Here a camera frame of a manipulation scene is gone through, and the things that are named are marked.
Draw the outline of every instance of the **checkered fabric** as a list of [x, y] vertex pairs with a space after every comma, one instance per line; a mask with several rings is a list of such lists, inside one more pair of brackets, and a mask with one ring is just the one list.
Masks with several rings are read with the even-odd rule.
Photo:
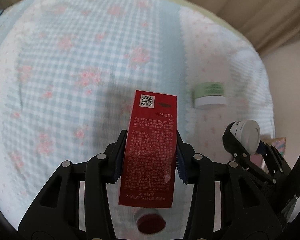
[[[222, 64], [210, 63], [220, 55]], [[227, 84], [231, 103], [193, 109], [192, 84], [216, 79], [216, 66], [228, 73], [217, 81]], [[255, 119], [274, 135], [258, 54], [189, 8], [166, 0], [25, 0], [0, 17], [0, 209], [15, 228], [62, 161], [87, 161], [127, 129], [136, 89], [177, 95], [182, 138], [214, 161], [229, 160], [221, 137], [234, 120]], [[138, 232], [136, 208], [118, 206], [119, 186], [107, 186], [117, 238], [182, 238], [192, 186], [176, 177], [173, 207], [160, 210], [166, 228], [152, 236]]]

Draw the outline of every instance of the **beige wall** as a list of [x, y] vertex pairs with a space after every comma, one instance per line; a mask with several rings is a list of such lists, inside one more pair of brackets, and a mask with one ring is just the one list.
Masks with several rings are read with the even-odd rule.
[[300, 41], [262, 60], [274, 102], [276, 137], [287, 138], [285, 159], [292, 167], [300, 154]]

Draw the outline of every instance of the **red cap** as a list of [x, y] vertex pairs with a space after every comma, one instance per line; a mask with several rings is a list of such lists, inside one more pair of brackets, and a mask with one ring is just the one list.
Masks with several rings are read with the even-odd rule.
[[154, 234], [160, 232], [166, 226], [166, 222], [159, 214], [147, 214], [137, 221], [138, 230], [143, 234]]

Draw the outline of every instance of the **bed sheet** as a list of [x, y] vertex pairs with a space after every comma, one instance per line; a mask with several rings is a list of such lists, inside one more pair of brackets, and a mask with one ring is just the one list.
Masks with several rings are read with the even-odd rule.
[[[227, 107], [193, 108], [191, 91], [202, 81], [225, 84]], [[24, 0], [4, 12], [0, 210], [15, 228], [62, 161], [87, 161], [127, 129], [136, 89], [177, 95], [180, 135], [212, 161], [231, 159], [222, 135], [235, 120], [256, 120], [274, 137], [260, 57], [198, 11], [167, 0]], [[107, 185], [117, 238], [182, 238], [191, 185], [176, 177], [173, 207], [160, 209], [167, 226], [151, 236], [136, 228], [138, 208], [118, 206], [119, 185]], [[84, 228], [83, 209], [80, 217]]]

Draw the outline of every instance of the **red product box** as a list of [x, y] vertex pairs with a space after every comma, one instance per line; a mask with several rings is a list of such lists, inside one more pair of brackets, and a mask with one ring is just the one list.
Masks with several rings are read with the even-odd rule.
[[136, 90], [119, 205], [172, 207], [176, 145], [177, 97]]

